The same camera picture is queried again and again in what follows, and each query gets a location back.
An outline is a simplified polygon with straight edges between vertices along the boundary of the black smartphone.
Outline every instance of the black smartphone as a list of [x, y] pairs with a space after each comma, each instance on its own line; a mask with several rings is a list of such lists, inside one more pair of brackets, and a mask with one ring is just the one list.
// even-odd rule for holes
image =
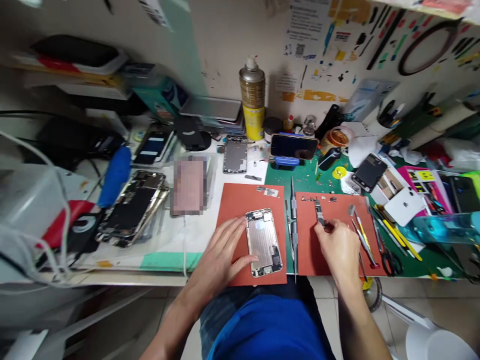
[[455, 210], [458, 213], [472, 213], [480, 211], [480, 200], [475, 190], [474, 182], [465, 176], [450, 176]]
[[270, 153], [275, 157], [311, 160], [319, 146], [314, 137], [273, 134]]
[[353, 173], [351, 179], [370, 194], [387, 170], [387, 167], [387, 164], [374, 154], [369, 154], [355, 173]]
[[153, 164], [165, 148], [171, 130], [152, 131], [140, 145], [134, 164]]

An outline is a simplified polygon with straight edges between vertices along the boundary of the spray bottle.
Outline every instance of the spray bottle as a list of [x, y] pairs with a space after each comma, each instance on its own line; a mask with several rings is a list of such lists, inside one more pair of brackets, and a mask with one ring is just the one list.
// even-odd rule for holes
[[257, 65], [256, 56], [249, 55], [240, 69], [240, 89], [246, 135], [250, 140], [264, 138], [265, 73]]

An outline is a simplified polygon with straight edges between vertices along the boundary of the right hand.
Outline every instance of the right hand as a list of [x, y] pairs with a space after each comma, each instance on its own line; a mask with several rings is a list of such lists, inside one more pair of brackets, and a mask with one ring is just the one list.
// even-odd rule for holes
[[360, 289], [359, 236], [338, 219], [326, 220], [325, 227], [331, 231], [326, 231], [319, 222], [314, 230], [338, 291]]

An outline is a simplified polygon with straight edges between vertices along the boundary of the yellow label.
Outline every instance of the yellow label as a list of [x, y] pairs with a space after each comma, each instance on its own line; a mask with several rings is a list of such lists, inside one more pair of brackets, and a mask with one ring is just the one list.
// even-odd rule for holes
[[344, 178], [347, 175], [347, 170], [344, 167], [337, 166], [331, 173], [335, 179]]
[[425, 182], [430, 182], [430, 181], [435, 181], [434, 176], [432, 173], [428, 170], [425, 171], [417, 171], [416, 174], [420, 178], [420, 181], [425, 181]]
[[264, 138], [265, 107], [252, 109], [243, 105], [246, 135], [250, 140], [259, 141]]

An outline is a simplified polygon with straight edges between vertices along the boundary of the bottle cap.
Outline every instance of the bottle cap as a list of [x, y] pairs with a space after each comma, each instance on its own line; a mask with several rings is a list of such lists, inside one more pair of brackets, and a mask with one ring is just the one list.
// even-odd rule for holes
[[257, 60], [255, 59], [257, 56], [256, 55], [248, 55], [246, 58], [246, 68], [250, 70], [255, 70], [258, 69], [259, 66], [257, 65]]

